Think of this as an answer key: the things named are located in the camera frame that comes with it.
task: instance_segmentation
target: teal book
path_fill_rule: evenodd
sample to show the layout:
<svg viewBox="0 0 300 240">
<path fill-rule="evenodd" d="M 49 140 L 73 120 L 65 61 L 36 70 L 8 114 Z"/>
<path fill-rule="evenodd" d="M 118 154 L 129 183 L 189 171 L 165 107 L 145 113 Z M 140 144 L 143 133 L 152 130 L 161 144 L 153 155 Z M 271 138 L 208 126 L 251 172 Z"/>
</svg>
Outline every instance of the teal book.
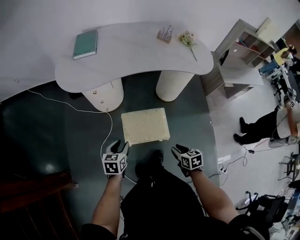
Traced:
<svg viewBox="0 0 300 240">
<path fill-rule="evenodd" d="M 74 60 L 96 54 L 97 30 L 78 34 L 73 51 Z"/>
</svg>

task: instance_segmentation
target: yellow shirt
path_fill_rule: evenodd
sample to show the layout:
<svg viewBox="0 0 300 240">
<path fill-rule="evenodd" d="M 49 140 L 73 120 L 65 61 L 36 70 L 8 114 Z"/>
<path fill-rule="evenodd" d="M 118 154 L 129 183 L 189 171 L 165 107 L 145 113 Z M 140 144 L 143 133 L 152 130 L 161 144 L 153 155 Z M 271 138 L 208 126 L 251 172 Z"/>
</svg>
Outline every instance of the yellow shirt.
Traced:
<svg viewBox="0 0 300 240">
<path fill-rule="evenodd" d="M 278 65 L 282 65 L 285 63 L 285 60 L 281 57 L 281 55 L 287 50 L 288 48 L 284 48 L 274 55 L 274 59 Z"/>
</svg>

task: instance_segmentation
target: white cylindrical table leg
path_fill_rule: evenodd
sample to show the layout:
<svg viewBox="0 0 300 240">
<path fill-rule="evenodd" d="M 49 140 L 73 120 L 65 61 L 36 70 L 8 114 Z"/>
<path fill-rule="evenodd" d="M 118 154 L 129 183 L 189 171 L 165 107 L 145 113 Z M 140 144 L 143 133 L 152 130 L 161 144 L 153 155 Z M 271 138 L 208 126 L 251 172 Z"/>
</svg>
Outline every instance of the white cylindrical table leg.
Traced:
<svg viewBox="0 0 300 240">
<path fill-rule="evenodd" d="M 161 71 L 156 85 L 157 96 L 165 102 L 175 100 L 193 76 L 192 73 Z"/>
<path fill-rule="evenodd" d="M 118 78 L 91 91 L 83 92 L 83 95 L 99 111 L 111 112 L 120 106 L 123 101 L 122 80 Z"/>
</svg>

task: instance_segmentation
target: curved tabletop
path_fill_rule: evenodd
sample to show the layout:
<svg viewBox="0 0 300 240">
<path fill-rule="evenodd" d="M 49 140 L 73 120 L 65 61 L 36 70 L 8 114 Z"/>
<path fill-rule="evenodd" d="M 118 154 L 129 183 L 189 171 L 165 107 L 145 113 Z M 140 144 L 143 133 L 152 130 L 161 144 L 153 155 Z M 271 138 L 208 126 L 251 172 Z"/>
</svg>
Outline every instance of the curved tabletop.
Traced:
<svg viewBox="0 0 300 240">
<path fill-rule="evenodd" d="M 175 70 L 197 75 L 213 68 L 210 50 L 199 40 L 193 51 L 176 39 L 187 28 L 175 26 L 169 44 L 158 40 L 157 34 L 167 22 L 119 23 L 98 29 L 97 54 L 73 60 L 69 54 L 60 56 L 55 66 L 58 85 L 68 92 L 85 92 L 120 77 L 150 71 Z"/>
</svg>

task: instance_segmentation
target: shelving unit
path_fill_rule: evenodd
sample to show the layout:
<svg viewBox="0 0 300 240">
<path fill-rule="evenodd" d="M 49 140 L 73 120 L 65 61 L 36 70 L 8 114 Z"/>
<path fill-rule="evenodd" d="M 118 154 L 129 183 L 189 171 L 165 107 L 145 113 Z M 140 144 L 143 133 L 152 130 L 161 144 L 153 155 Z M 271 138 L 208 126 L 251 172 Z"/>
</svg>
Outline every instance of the shelving unit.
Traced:
<svg viewBox="0 0 300 240">
<path fill-rule="evenodd" d="M 205 94 L 209 95 L 215 89 L 224 87 L 226 97 L 231 98 L 241 91 L 246 92 L 256 85 L 263 85 L 256 67 L 276 48 L 275 43 L 261 40 L 256 34 L 256 28 L 239 19 L 215 52 L 212 52 L 215 64 L 213 70 L 201 76 Z M 228 56 L 221 65 L 220 60 L 227 51 Z"/>
</svg>

